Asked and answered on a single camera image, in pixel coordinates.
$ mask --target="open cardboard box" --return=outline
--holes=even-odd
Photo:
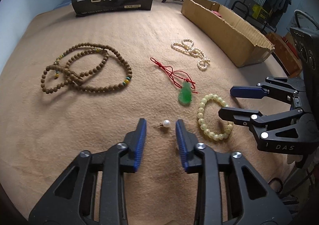
[[[212,11],[219,12],[222,18]],[[181,13],[208,35],[237,67],[264,62],[274,45],[232,10],[209,0],[184,0]]]

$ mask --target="pale green bead bracelet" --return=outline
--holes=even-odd
[[[226,138],[228,138],[229,134],[232,132],[232,130],[234,128],[234,126],[233,126],[234,123],[232,121],[229,121],[223,134],[218,135],[218,134],[215,134],[214,132],[210,131],[207,128],[207,125],[205,124],[205,120],[204,120],[205,106],[209,100],[213,100],[213,101],[219,103],[222,107],[228,107],[228,104],[226,104],[226,102],[221,97],[218,97],[217,94],[210,93],[208,95],[205,95],[204,98],[201,99],[201,101],[199,103],[199,108],[197,111],[198,112],[197,118],[198,118],[198,124],[200,125],[200,129],[203,130],[204,134],[210,138],[209,139],[210,141],[211,140],[218,141],[218,140],[226,139]]]

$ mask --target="pearl earring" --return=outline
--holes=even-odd
[[[171,126],[171,122],[169,120],[163,120],[163,122],[161,124],[159,124],[158,126],[154,127],[164,127],[164,128],[169,128]]]

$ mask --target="wooden bead necklace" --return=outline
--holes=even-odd
[[[200,50],[199,48],[195,48],[193,46],[194,46],[194,41],[189,38],[182,39],[181,43],[173,42],[171,44],[171,48],[178,52],[181,52],[186,55],[191,55],[193,57],[199,57],[201,60],[197,62],[197,67],[199,68],[199,70],[205,71],[211,60],[206,57],[204,51]]]
[[[59,63],[60,59],[62,59],[63,57],[65,57],[66,55],[68,55],[69,53],[73,52],[74,50],[76,50],[80,47],[90,47],[90,49],[77,53],[77,55],[74,55],[73,57],[71,57],[71,59],[68,60],[68,62],[66,63],[66,65],[64,67],[61,67],[60,63]],[[82,77],[95,74],[104,67],[104,65],[109,57],[107,50],[110,50],[111,52],[113,52],[116,55],[117,59],[125,67],[126,72],[127,72],[126,79],[119,84],[110,85],[110,86],[106,86],[106,87],[92,87],[92,86],[83,85],[85,81],[82,79]],[[90,71],[81,72],[80,74],[77,74],[74,71],[69,70],[70,65],[74,61],[81,58],[82,56],[94,54],[94,53],[101,54],[103,56],[103,60],[98,66],[96,66],[95,68],[93,68]],[[58,84],[54,88],[47,89],[45,87],[45,78],[46,78],[48,71],[50,71],[50,70],[55,70],[55,78],[59,77],[59,73],[63,73],[65,81]],[[66,52],[64,52],[62,55],[60,55],[59,57],[56,58],[55,62],[52,65],[49,65],[46,67],[46,69],[43,72],[42,79],[41,79],[41,88],[42,88],[42,91],[45,92],[46,94],[57,92],[61,87],[64,87],[67,85],[72,86],[76,90],[102,93],[102,92],[108,92],[108,91],[113,91],[113,90],[125,88],[130,83],[131,78],[132,78],[132,69],[131,69],[130,65],[128,64],[127,61],[125,61],[123,59],[123,57],[120,55],[120,53],[116,49],[114,49],[108,45],[93,44],[93,43],[80,43],[80,44],[77,44],[77,45],[73,46],[72,48],[66,50]]]
[[[210,131],[207,128],[207,125],[205,124],[205,120],[204,120],[204,111],[205,111],[204,108],[206,106],[206,103],[209,100],[213,100],[219,103],[222,107],[228,107],[228,104],[226,104],[226,102],[221,97],[218,97],[217,94],[210,93],[208,95],[205,95],[204,98],[201,99],[199,104],[199,109],[197,111],[197,118],[198,118],[198,124],[200,125],[200,129],[203,130],[204,134],[209,137],[209,141],[212,141],[212,140],[218,141],[218,140],[226,139],[228,138],[229,134],[232,132],[234,123],[232,121],[229,121],[223,134],[218,135]]]

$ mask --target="white beaded necklace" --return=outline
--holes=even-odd
[[[224,131],[224,134],[218,135],[218,134],[215,134],[214,132],[210,131],[207,128],[207,125],[205,124],[205,120],[204,120],[204,111],[205,111],[204,108],[206,106],[206,103],[209,100],[213,100],[213,101],[219,103],[222,107],[228,107],[228,104],[226,104],[226,102],[221,97],[218,97],[217,94],[210,93],[208,95],[205,95],[204,98],[201,99],[200,104],[199,104],[199,109],[197,111],[198,112],[197,118],[198,118],[198,124],[200,125],[200,129],[203,130],[204,134],[210,138],[209,141],[211,141],[212,139],[215,141],[226,139],[226,138],[228,138],[229,134],[232,132],[234,123],[232,121],[228,122],[228,125]]]
[[[183,39],[181,43],[173,42],[171,44],[172,49],[178,52],[181,52],[186,55],[191,55],[193,57],[201,58],[201,60],[197,62],[197,67],[200,70],[205,71],[211,60],[206,57],[205,53],[202,50],[200,50],[199,48],[194,48],[193,46],[194,41],[188,38]]]

